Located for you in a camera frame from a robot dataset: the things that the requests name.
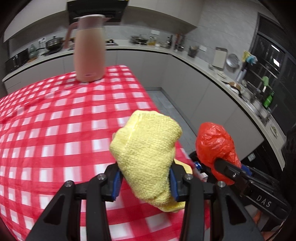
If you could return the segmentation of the orange plastic bag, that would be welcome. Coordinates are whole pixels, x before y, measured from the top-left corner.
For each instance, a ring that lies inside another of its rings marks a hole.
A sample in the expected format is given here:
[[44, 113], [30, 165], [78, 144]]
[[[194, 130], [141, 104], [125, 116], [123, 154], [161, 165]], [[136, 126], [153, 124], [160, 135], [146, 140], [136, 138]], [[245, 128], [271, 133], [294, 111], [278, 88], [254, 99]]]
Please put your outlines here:
[[217, 158], [241, 167], [234, 141], [222, 125], [211, 122], [200, 125], [196, 139], [196, 152], [201, 163], [210, 168], [218, 181], [223, 181], [227, 185], [234, 184], [234, 181], [216, 171], [214, 167]]

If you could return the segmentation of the yellow knitted cloth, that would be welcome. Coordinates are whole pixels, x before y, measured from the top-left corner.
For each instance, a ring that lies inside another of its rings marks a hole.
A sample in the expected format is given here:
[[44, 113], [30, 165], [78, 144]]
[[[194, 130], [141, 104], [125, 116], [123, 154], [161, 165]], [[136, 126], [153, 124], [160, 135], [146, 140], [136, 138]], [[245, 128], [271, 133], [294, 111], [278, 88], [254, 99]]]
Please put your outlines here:
[[184, 209], [171, 195], [169, 171], [182, 135], [179, 124], [157, 111], [136, 110], [110, 143], [116, 160], [134, 195], [163, 212]]

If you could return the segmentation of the yellow sponge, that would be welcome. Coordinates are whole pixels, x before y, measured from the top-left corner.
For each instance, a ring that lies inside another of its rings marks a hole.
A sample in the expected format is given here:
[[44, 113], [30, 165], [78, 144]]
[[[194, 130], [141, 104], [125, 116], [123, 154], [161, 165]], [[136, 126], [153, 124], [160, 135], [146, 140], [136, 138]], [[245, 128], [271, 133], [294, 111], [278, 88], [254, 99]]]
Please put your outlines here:
[[191, 166], [188, 165], [187, 163], [181, 162], [181, 161], [179, 161], [177, 159], [174, 159], [174, 162], [177, 165], [182, 166], [187, 174], [192, 174], [193, 173]]

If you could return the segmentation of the red white checkered tablecloth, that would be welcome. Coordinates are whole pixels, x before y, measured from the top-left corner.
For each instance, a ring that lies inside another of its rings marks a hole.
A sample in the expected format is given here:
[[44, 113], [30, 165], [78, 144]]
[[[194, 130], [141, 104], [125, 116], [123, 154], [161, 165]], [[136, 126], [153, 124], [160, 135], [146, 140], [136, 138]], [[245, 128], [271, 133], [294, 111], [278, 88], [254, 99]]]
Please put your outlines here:
[[[136, 110], [157, 106], [124, 65], [90, 83], [70, 72], [2, 98], [1, 237], [27, 240], [66, 181], [88, 182], [116, 163], [112, 137]], [[138, 199], [122, 174], [118, 197], [105, 205], [111, 240], [180, 240], [184, 211], [163, 212]], [[80, 240], [87, 240], [85, 200]]]

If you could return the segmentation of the round metal plate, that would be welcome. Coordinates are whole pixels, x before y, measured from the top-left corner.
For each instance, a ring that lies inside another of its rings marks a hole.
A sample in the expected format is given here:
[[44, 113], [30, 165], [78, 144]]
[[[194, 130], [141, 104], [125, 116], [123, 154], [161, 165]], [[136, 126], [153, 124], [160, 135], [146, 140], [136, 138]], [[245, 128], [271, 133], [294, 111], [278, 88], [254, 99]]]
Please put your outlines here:
[[230, 68], [237, 69], [239, 67], [239, 59], [238, 59], [237, 55], [234, 53], [229, 54], [226, 58], [226, 64]]

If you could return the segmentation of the white cutting board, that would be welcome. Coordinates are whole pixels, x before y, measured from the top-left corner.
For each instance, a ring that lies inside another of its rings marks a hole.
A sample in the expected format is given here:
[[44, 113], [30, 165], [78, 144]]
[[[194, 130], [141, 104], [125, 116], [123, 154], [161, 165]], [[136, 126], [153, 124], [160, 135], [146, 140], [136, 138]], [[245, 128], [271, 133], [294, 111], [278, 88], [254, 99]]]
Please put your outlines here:
[[228, 50], [221, 47], [216, 47], [212, 66], [218, 70], [224, 70], [225, 61], [228, 56]]

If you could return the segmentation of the utensil holder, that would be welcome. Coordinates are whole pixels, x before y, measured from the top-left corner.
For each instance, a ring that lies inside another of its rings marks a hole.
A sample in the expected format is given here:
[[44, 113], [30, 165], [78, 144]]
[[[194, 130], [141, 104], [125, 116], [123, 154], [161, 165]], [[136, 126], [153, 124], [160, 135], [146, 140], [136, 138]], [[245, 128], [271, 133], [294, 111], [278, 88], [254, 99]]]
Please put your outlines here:
[[195, 58], [199, 51], [199, 46], [189, 46], [188, 56], [191, 58]]

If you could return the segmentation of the gas stove top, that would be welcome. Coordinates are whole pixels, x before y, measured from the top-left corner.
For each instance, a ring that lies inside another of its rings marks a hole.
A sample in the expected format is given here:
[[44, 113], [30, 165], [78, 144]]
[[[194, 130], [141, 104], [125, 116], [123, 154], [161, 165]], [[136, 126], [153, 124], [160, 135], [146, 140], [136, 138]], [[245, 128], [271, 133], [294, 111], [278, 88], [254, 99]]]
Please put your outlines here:
[[113, 39], [106, 40], [105, 45], [106, 46], [118, 46], [118, 44]]

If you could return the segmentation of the pink thermos jug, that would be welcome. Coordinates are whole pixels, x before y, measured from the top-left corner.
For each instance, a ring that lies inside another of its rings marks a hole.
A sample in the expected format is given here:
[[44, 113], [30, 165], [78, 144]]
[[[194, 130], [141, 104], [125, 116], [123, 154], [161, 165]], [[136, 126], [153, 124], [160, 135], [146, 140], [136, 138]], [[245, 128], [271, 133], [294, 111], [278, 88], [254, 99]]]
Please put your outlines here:
[[74, 40], [74, 68], [80, 82], [100, 80], [105, 73], [104, 15], [86, 15], [70, 24], [63, 47], [69, 46], [71, 32], [76, 29]]

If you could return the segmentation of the green ceramic vase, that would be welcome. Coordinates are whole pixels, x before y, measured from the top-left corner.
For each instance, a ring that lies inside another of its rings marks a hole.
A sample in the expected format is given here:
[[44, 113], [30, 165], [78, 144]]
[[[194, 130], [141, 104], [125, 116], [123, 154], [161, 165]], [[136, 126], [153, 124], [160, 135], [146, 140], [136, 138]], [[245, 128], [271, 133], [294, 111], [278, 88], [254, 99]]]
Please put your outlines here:
[[34, 46], [34, 44], [32, 44], [29, 48], [29, 59], [34, 59], [38, 57], [38, 51], [37, 48]]

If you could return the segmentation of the lidded cooking pot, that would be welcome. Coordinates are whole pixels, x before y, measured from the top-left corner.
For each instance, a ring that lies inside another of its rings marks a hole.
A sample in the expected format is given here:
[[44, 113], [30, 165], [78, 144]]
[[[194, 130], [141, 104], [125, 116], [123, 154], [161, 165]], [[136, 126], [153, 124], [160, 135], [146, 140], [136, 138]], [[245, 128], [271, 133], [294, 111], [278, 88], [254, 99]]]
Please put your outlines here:
[[43, 50], [46, 49], [48, 51], [55, 51], [55, 50], [61, 50], [63, 47], [63, 37], [56, 37], [54, 36], [52, 39], [48, 40], [45, 43], [45, 47], [38, 48], [37, 50]]

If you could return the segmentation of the black microwave oven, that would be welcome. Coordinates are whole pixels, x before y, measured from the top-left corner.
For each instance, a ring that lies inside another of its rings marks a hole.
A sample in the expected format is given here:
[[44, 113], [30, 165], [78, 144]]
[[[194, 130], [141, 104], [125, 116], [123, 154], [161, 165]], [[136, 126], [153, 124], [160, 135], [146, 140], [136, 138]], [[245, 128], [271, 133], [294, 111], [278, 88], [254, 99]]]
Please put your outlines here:
[[5, 62], [6, 73], [9, 74], [29, 61], [28, 48], [19, 52], [9, 60]]

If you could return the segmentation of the black range hood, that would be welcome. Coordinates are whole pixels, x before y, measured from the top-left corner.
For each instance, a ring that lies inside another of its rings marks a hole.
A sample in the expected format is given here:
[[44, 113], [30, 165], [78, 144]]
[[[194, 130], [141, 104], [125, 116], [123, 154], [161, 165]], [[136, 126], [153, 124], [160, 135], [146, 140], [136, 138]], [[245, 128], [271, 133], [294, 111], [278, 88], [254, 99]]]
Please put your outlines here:
[[78, 18], [86, 15], [105, 15], [108, 22], [118, 23], [121, 21], [128, 1], [112, 0], [80, 0], [67, 1], [69, 23], [78, 21]]

